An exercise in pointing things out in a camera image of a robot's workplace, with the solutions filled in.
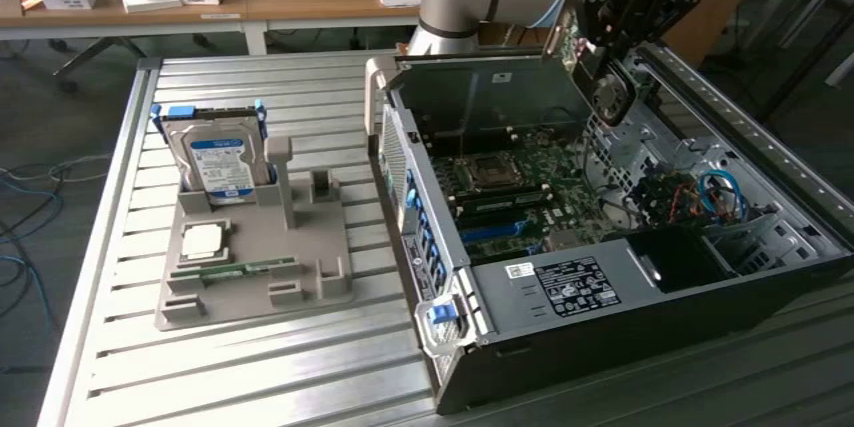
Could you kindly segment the silver CPU chip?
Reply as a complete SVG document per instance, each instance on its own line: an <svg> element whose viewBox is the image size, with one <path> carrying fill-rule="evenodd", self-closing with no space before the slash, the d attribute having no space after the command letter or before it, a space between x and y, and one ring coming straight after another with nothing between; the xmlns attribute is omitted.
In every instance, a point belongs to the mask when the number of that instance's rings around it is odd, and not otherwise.
<svg viewBox="0 0 854 427"><path fill-rule="evenodd" d="M223 227L218 224L188 226L182 237L180 258L186 261L213 258L223 247Z"/></svg>

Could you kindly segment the hard disk blue carrier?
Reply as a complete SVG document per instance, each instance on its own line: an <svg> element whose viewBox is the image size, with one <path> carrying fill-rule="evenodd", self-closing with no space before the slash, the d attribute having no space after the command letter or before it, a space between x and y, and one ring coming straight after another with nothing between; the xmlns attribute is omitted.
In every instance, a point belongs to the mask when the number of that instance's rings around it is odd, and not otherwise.
<svg viewBox="0 0 854 427"><path fill-rule="evenodd" d="M151 122L171 149L184 192L202 192L214 206L255 200L277 180L265 147L267 110L261 101L234 108L154 104Z"/></svg>

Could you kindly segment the black open PC case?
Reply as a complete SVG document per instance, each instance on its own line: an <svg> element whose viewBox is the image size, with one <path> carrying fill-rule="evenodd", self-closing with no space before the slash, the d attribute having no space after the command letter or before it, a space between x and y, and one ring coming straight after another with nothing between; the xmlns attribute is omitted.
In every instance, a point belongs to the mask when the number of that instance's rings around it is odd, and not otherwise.
<svg viewBox="0 0 854 427"><path fill-rule="evenodd" d="M391 245L437 409L494 405L537 388L752 332L794 300L854 274L854 204L664 46L622 62L637 100L609 127L561 56L530 51L403 57L366 69L366 110ZM550 128L583 142L582 176L664 298L533 333L490 333L431 165L435 142L465 150ZM455 302L459 320L429 308Z"/></svg>

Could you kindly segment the blue case release latch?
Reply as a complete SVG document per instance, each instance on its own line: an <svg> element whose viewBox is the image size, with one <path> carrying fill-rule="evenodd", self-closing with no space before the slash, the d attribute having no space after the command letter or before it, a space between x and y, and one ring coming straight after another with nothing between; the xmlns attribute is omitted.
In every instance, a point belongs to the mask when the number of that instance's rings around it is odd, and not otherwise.
<svg viewBox="0 0 854 427"><path fill-rule="evenodd" d="M427 310L427 319L433 325L455 323L459 320L459 312L453 300L433 305Z"/></svg>

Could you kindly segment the grey parts rack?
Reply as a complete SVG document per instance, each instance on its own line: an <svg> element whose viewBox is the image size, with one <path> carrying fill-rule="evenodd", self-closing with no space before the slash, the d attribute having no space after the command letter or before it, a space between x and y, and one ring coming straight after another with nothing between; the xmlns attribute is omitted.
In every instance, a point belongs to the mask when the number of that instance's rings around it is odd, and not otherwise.
<svg viewBox="0 0 854 427"><path fill-rule="evenodd" d="M182 192L172 221L155 326L176 330L329 307L350 301L353 267L341 185L327 169L293 179L289 137L267 139L265 153L274 183L257 188L255 200L214 206L205 193ZM213 258L180 258L188 226L223 227L223 247ZM295 257L269 273L202 281L171 281L180 269Z"/></svg>

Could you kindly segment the green motherboard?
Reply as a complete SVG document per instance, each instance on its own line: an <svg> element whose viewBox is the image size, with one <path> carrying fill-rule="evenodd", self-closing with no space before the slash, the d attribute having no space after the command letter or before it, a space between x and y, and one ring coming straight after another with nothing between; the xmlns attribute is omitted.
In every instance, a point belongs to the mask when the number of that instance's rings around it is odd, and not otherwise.
<svg viewBox="0 0 854 427"><path fill-rule="evenodd" d="M465 143L435 142L431 165L470 263L483 265L595 244L632 226L633 215L606 212L605 188L582 176L583 142L550 128L510 134L473 151ZM470 156L502 156L515 174L505 187L478 189L466 169ZM457 213L457 199L494 192L546 191L538 205L477 215Z"/></svg>

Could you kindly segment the metal CPU socket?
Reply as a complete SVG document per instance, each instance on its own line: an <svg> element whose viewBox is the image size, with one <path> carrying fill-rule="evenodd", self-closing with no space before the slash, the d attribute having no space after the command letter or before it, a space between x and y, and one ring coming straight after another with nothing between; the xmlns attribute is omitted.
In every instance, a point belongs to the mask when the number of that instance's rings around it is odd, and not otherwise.
<svg viewBox="0 0 854 427"><path fill-rule="evenodd" d="M473 185L478 189L499 188L515 182L513 167L502 156L470 156L466 160L466 169Z"/></svg>

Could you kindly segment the black graphics card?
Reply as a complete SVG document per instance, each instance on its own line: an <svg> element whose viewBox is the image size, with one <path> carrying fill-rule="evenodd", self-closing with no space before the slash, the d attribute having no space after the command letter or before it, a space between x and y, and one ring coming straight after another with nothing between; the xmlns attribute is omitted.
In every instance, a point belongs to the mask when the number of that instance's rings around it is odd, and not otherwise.
<svg viewBox="0 0 854 427"><path fill-rule="evenodd" d="M625 54L625 50L593 42L582 33L575 10L562 10L549 33L542 58L561 56L583 100L609 127L621 124L638 96L622 64Z"/></svg>

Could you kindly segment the grey power supply unit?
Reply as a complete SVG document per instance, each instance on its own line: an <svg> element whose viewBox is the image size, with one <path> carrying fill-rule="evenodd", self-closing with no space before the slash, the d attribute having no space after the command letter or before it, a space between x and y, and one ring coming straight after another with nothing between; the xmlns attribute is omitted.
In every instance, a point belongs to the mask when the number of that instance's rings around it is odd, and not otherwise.
<svg viewBox="0 0 854 427"><path fill-rule="evenodd" d="M625 239L470 270L490 333L521 337L648 306L664 298Z"/></svg>

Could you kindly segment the dark installed RAM stick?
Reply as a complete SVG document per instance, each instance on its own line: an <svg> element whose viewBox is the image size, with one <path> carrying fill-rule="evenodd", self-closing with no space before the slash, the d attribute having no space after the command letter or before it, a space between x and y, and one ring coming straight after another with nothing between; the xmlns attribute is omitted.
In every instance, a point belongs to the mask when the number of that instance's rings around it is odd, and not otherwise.
<svg viewBox="0 0 854 427"><path fill-rule="evenodd" d="M547 199L546 191L494 192L457 199L457 213L477 215L538 205Z"/></svg>

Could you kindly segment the green RAM stick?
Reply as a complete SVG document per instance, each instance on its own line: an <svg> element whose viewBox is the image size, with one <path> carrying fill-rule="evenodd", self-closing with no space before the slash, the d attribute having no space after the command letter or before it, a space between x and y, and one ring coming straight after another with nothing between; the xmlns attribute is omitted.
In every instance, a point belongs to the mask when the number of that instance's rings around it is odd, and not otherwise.
<svg viewBox="0 0 854 427"><path fill-rule="evenodd" d="M171 281L198 277L202 281L217 279L245 277L255 274L269 273L274 267L282 267L297 262L295 257L282 257L265 261L222 264L209 267L180 269L170 274Z"/></svg>

